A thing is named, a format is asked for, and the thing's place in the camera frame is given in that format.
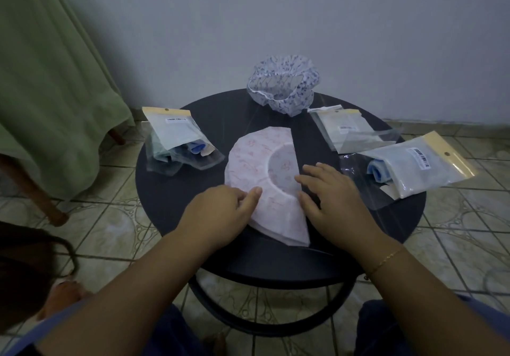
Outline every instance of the gold bracelet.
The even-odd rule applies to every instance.
[[[404,250],[404,248],[400,248],[398,250],[395,250],[393,251],[390,255],[388,255],[386,258],[384,258],[381,262],[379,262],[379,264],[377,266],[375,266],[372,271],[369,271],[366,273],[366,277],[367,278],[370,278],[371,276],[374,275],[374,273],[379,270],[382,266],[384,266],[384,264],[389,261],[393,256],[397,255],[398,253],[402,252]]]

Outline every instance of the right hand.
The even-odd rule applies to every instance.
[[[297,175],[295,180],[319,197],[320,208],[303,191],[298,193],[299,203],[328,241],[352,253],[382,233],[350,178],[322,163],[304,165],[303,171],[310,176]]]

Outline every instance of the barcode label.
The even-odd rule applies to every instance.
[[[407,148],[406,151],[413,155],[420,169],[430,169],[430,164],[428,163],[427,156],[425,156],[422,151],[420,151],[418,148]]]
[[[167,124],[175,124],[176,122],[188,122],[186,117],[172,117],[165,119]]]
[[[340,131],[340,134],[346,134],[349,133],[351,130],[358,130],[355,126],[339,126],[338,130]]]

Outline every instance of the green cloth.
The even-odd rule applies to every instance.
[[[0,0],[0,153],[50,196],[73,198],[99,172],[107,131],[133,121],[64,0]]]

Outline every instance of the gray wall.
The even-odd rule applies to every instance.
[[[69,0],[132,107],[243,88],[271,54],[384,118],[510,123],[510,0]]]

